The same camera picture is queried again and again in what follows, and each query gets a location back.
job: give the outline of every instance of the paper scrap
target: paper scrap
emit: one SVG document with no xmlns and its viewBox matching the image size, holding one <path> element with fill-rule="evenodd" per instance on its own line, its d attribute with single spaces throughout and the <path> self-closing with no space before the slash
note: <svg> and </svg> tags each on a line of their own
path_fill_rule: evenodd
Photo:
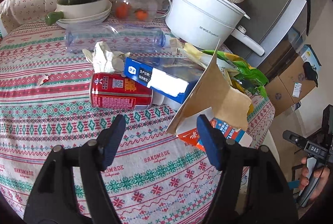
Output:
<svg viewBox="0 0 333 224">
<path fill-rule="evenodd" d="M 93 53 L 86 49 L 82 51 L 86 56 L 86 60 L 93 64 L 95 73 L 124 71 L 125 64 L 123 58 L 129 57 L 130 54 L 130 52 L 111 52 L 106 42 L 97 42 Z"/>
<path fill-rule="evenodd" d="M 293 97 L 299 97 L 299 93 L 301 92 L 302 83 L 295 82 L 294 91 L 292 92 Z"/>
<path fill-rule="evenodd" d="M 44 84 L 47 80 L 49 80 L 49 76 L 47 76 L 47 75 L 43 75 L 43 76 L 37 81 L 37 85 L 40 86 L 40 85 Z"/>
</svg>

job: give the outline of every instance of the human hand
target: human hand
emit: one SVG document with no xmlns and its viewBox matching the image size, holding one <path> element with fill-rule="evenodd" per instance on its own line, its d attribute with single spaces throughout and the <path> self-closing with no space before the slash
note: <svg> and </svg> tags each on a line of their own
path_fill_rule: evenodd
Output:
<svg viewBox="0 0 333 224">
<path fill-rule="evenodd" d="M 307 159 L 306 157 L 302 158 L 302 164 L 306 164 L 306 159 Z M 323 169 L 324 171 L 320 177 L 319 183 L 317 184 L 316 189 L 312 192 L 311 197 L 309 198 L 310 202 L 313 202 L 319 196 L 319 194 L 321 193 L 321 191 L 323 190 L 324 186 L 327 183 L 328 176 L 330 174 L 329 168 L 327 167 L 320 168 L 314 171 L 313 175 L 315 178 L 319 178 Z M 301 171 L 301 176 L 299 177 L 300 190 L 303 190 L 309 184 L 309 179 L 306 177 L 308 174 L 309 174 L 309 169 L 306 166 L 304 166 Z"/>
</svg>

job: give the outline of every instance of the cardboard carton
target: cardboard carton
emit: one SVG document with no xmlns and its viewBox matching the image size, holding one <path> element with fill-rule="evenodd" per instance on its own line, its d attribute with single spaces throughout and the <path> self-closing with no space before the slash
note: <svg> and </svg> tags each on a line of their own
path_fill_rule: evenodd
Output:
<svg viewBox="0 0 333 224">
<path fill-rule="evenodd" d="M 265 86 L 269 100 L 275 107 L 275 116 L 298 103 L 316 86 L 312 80 L 305 78 L 304 61 L 300 56 L 280 74 Z"/>
<path fill-rule="evenodd" d="M 212 107 L 213 115 L 236 129 L 247 130 L 247 112 L 251 99 L 232 88 L 216 64 L 216 48 L 212 60 L 199 81 L 182 104 L 167 128 L 176 134 L 177 126 L 185 118 Z"/>
</svg>

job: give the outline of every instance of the orange packaging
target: orange packaging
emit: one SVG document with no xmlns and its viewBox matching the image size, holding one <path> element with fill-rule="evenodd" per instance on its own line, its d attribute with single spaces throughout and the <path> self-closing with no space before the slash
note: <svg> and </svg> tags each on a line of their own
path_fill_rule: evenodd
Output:
<svg viewBox="0 0 333 224">
<path fill-rule="evenodd" d="M 234 129 L 226 122 L 214 118 L 212 108 L 207 108 L 197 114 L 194 114 L 186 118 L 182 123 L 179 124 L 176 134 L 179 139 L 182 141 L 196 146 L 202 151 L 205 151 L 205 148 L 200 140 L 200 136 L 196 129 L 196 120 L 199 115 L 206 115 L 207 119 L 210 121 L 212 127 L 219 129 L 221 131 L 221 136 L 223 135 L 226 139 L 233 139 L 243 147 L 249 147 L 252 142 L 252 137 L 247 134 L 242 129 Z"/>
</svg>

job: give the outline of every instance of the white appliance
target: white appliance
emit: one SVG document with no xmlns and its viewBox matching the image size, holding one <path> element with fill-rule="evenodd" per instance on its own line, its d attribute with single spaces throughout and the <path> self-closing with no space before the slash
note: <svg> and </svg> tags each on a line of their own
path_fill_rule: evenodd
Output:
<svg viewBox="0 0 333 224">
<path fill-rule="evenodd" d="M 228 0 L 172 0 L 171 10 L 165 18 L 173 35 L 205 50 L 214 50 L 231 34 L 259 56 L 264 49 L 245 35 L 237 23 L 249 16 Z"/>
</svg>

